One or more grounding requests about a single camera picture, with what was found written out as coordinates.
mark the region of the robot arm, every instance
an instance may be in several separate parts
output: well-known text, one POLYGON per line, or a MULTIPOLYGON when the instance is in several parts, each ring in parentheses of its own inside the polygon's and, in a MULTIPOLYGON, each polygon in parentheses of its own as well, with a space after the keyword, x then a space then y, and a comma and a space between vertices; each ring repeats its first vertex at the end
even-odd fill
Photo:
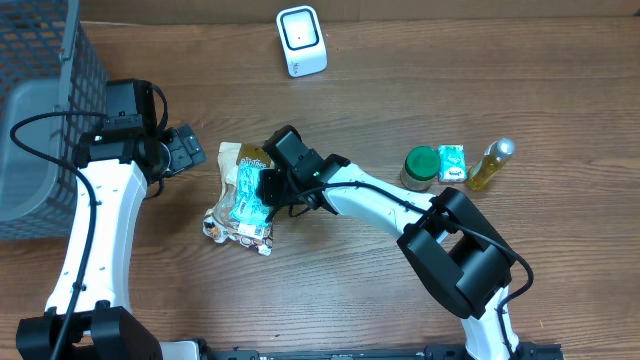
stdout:
MULTIPOLYGON (((129 262, 133 244, 133 229, 147 181, 135 162, 120 164, 117 159, 91 162, 80 170, 91 183, 100 205, 97 209, 93 247, 75 312, 91 311, 98 301, 122 306, 131 312, 129 303, 129 262)), ((71 299, 87 227, 89 226, 89 197, 80 180, 78 196, 67 256, 60 278, 47 301, 45 311, 55 308, 65 314, 71 299)))
MULTIPOLYGON (((339 156, 323 160, 302 143, 291 126, 276 132, 263 148, 278 168, 264 171, 262 177, 264 184, 259 192, 266 205, 278 205, 276 199, 293 196, 312 209, 324 207, 336 215, 355 217, 394 236, 425 288, 443 307, 461 318, 469 355, 477 360, 509 358, 496 309, 509 293, 509 268, 515 260, 469 234, 464 234, 449 254, 440 246, 456 230, 435 221, 437 216, 473 228, 508 248, 464 194, 453 188, 437 197, 415 193, 376 179, 339 156), (307 195, 299 199, 297 194, 269 191, 283 188, 278 185, 282 181, 293 182, 288 188, 307 195), (351 185, 333 187, 346 183, 351 185), (359 184, 370 184, 382 191, 359 184), (424 212, 411 210, 383 192, 424 212)), ((504 310, 506 336, 515 352, 518 337, 511 328, 506 307, 504 310)))
MULTIPOLYGON (((423 206, 425 210, 431 208, 431 199, 434 198, 432 194, 407 191, 376 179, 362 171, 356 164, 342 167, 328 181, 329 184, 344 182, 361 182, 375 185, 402 200, 409 201, 417 206, 423 206)), ((395 238, 400 238, 404 234, 404 229, 407 225, 415 224, 422 217, 422 214, 409 210, 379 192, 368 188, 329 188, 323 191, 323 195, 328 205, 338 215, 360 219, 395 238)), ((446 230, 441 230, 435 237, 436 242, 440 244, 447 235, 446 230)), ((505 342, 502 340, 502 332, 496 311, 498 303, 508 294, 508 286, 499 288, 486 304, 484 315, 479 318, 469 316, 466 319, 461 319, 467 337, 467 352, 474 359, 509 358, 509 353, 504 345, 505 342)), ((511 328, 506 306, 504 310, 505 313, 502 316, 507 336, 509 337, 512 351, 515 352, 518 346, 518 336, 511 328)))

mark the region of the wire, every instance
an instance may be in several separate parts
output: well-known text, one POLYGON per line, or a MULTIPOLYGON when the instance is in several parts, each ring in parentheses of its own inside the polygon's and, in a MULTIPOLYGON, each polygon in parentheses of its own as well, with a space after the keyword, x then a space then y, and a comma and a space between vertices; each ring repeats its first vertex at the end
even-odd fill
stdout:
MULTIPOLYGON (((289 173, 287 173, 287 177, 289 178, 289 181, 291 182, 292 179, 289 175, 289 173)), ((363 187, 363 188, 367 188, 367 189, 371 189, 374 190, 382 195, 384 195, 385 197, 397 202, 398 204, 406 207, 409 210, 413 210, 417 213, 426 215, 427 217, 434 219, 436 221, 440 221, 443 225, 449 225, 452 228, 462 231, 463 233, 466 234, 470 234, 473 235, 476 238, 479 238, 487 243, 489 243, 490 245, 493 245, 494 247, 496 247, 498 250, 500 250, 503 254, 509 255, 513 258, 516 259, 516 261, 518 261, 520 263, 520 265, 522 265, 522 267, 525 269, 525 271, 527 272, 527 282, 518 290, 514 291, 513 293, 507 295, 502 301, 500 301, 498 303, 498 307, 496 308, 496 311, 498 312, 498 321, 500 323, 500 330, 502 332, 502 338, 504 340, 504 345, 507 347, 507 351, 509 352, 509 359, 515 359, 513 351, 511 350, 511 343, 509 342, 509 339, 507 337, 507 328, 505 326, 504 323, 504 319, 503 319, 503 315, 504 315, 504 307, 507 305, 507 303, 515 298, 517 298, 518 296, 524 294, 527 290, 529 290, 531 288, 531 286, 533 285, 533 269, 531 269, 531 266, 529 265, 529 263, 527 263, 527 261, 520 256, 518 253, 516 253, 515 251, 513 251, 512 249, 508 248, 507 246, 504 246, 502 244, 500 244, 499 242, 497 242, 496 240, 480 234, 477 231, 473 231, 467 227, 464 227, 460 224, 457 224, 449 219, 445 219, 443 216, 440 216, 439 214, 436 214, 434 212, 430 212, 427 210, 424 210, 422 208, 419 208, 417 206, 415 206, 414 204, 406 201, 406 200, 402 200, 399 197, 391 194, 390 192, 379 188, 375 185, 372 184, 367 184, 367 183, 362 183, 362 182, 358 182, 358 181, 353 181, 353 182, 340 182, 340 183, 333 183, 333 184, 324 184, 322 186, 310 189, 310 190, 306 190, 303 192, 299 192, 298 194, 296 194, 293 199, 297 200, 300 199, 301 197, 310 195, 312 193, 316 193, 318 191, 324 191, 326 189, 331 189, 331 188, 337 188, 337 187, 363 187)), ((269 215, 267 216, 267 219, 265 220, 266 222, 270 222, 273 220, 273 217, 275 216, 275 214, 282 209, 283 206, 285 206, 287 204, 280 204, 276 207, 274 207, 274 209, 271 211, 271 213, 269 213, 269 215)), ((306 213, 307 211, 309 211, 309 208, 303 210, 300 214, 296 215, 296 216, 300 216, 304 213, 306 213)))
POLYGON ((149 200, 149 199, 153 199, 154 197, 158 197, 162 194, 163 191, 164 191, 164 179, 161 178, 160 180, 158 180, 158 190, 156 191, 156 193, 151 196, 147 196, 142 200, 149 200))
POLYGON ((87 231, 87 240, 85 241, 84 250, 82 252, 82 258, 80 260, 80 266, 78 267, 78 276, 76 277, 76 281, 73 283, 73 291, 71 292, 71 300, 69 301, 69 306, 67 307, 67 314, 65 315, 64 321, 62 322, 60 333, 58 335, 55 347, 53 348, 53 352, 51 354, 51 360, 59 359, 62 352, 65 349, 67 333, 69 332, 69 326, 71 324, 71 317, 78 303, 78 297, 80 297, 80 291, 83 290, 82 282, 84 280, 84 274, 87 270, 87 263, 89 262, 89 254, 91 253, 91 245, 93 243, 93 234, 95 233, 95 229, 96 229, 96 212, 98 208, 98 202, 96 201, 96 194, 93 191, 93 187, 91 186, 91 183, 77 168, 59 159, 56 159, 52 156, 41 153, 40 151, 25 145, 22 141, 18 140, 18 138, 16 137, 16 132, 21 127, 37 120, 46 119, 54 116, 74 116, 74 115, 95 116, 95 117, 101 117, 101 118, 107 117, 107 115, 99 112, 57 111, 57 112, 51 112, 51 113, 32 116, 28 119, 22 120, 19 123, 13 125, 13 127, 11 128, 11 131, 9 132, 11 141, 13 141, 18 147, 20 147, 24 151, 30 154, 33 154, 41 159, 54 163, 65 170, 71 171, 78 179, 80 179, 80 181, 82 181, 82 184, 84 184, 85 188, 87 188, 87 193, 89 194, 90 215, 89 215, 89 230, 87 231))
MULTIPOLYGON (((429 211, 424 210, 420 207, 415 206, 414 204, 410 203, 409 201, 406 200, 402 200, 399 197, 393 195, 392 193, 381 189, 375 185, 372 184, 368 184, 368 183, 363 183, 363 182, 359 182, 359 181, 350 181, 350 182, 339 182, 339 183, 333 183, 333 184, 324 184, 322 186, 318 186, 316 188, 310 189, 310 190, 306 190, 303 191, 301 193, 298 193, 296 195, 293 196, 293 199, 299 199, 301 197, 316 193, 318 191, 324 191, 327 189, 332 189, 332 188, 337 188, 337 187, 363 187, 363 188, 367 188, 367 189, 371 189, 374 190, 384 196, 386 196, 387 198, 397 202, 398 204, 406 207, 409 210, 413 210, 417 213, 423 214, 423 215, 428 215, 431 214, 429 211)), ((267 215, 267 218, 265 219, 265 222, 271 222, 273 220, 273 218, 275 217, 275 215, 278 213, 278 211, 280 211, 280 209, 282 209, 283 207, 285 207, 286 205, 290 205, 290 202, 288 203, 284 203, 284 204, 278 204, 276 206, 274 206, 273 210, 271 210, 271 212, 269 213, 269 215, 267 215)))
POLYGON ((160 96, 160 99, 162 99, 162 106, 164 108, 162 112, 162 119, 160 119, 160 124, 158 124, 158 126, 156 127, 156 133, 158 136, 160 136, 160 134, 162 134, 164 129, 167 127, 167 122, 169 121, 167 98, 164 97, 164 94, 162 93, 162 90, 160 90, 160 87, 158 85, 151 84, 151 88, 156 93, 158 93, 158 96, 160 96))
POLYGON ((298 217, 298 216, 302 216, 302 215, 306 214, 306 213, 307 213, 307 211, 311 210, 311 208, 307 206, 306 208, 304 208, 304 210, 302 210, 302 211, 300 211, 300 212, 298 212, 298 213, 294 214, 294 213, 293 213, 293 207, 294 207, 294 206, 295 206, 295 205, 289 205, 289 217, 298 217))

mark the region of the green lid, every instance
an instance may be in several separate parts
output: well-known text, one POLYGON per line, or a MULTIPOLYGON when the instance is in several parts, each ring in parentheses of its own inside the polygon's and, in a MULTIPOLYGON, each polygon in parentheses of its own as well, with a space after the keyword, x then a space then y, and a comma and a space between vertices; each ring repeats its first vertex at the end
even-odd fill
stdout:
POLYGON ((440 171, 440 156, 429 146, 418 146, 407 155, 404 168, 409 176, 418 181, 431 180, 440 171))

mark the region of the silver bottle cap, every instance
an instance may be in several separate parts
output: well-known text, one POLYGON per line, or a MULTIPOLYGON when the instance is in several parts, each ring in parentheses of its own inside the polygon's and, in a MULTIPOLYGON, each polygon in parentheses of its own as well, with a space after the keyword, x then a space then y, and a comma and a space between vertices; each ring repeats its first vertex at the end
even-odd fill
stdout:
POLYGON ((509 160, 516 152, 516 143, 508 138, 502 138, 495 143, 493 155, 502 160, 509 160))

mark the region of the jar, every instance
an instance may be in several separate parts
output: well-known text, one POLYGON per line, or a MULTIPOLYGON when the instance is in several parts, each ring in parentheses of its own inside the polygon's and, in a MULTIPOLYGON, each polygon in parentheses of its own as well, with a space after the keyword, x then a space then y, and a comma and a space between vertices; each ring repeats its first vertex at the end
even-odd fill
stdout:
POLYGON ((429 146, 418 146, 409 152, 400 172, 402 184, 413 191, 424 191, 440 171, 440 156, 429 146))

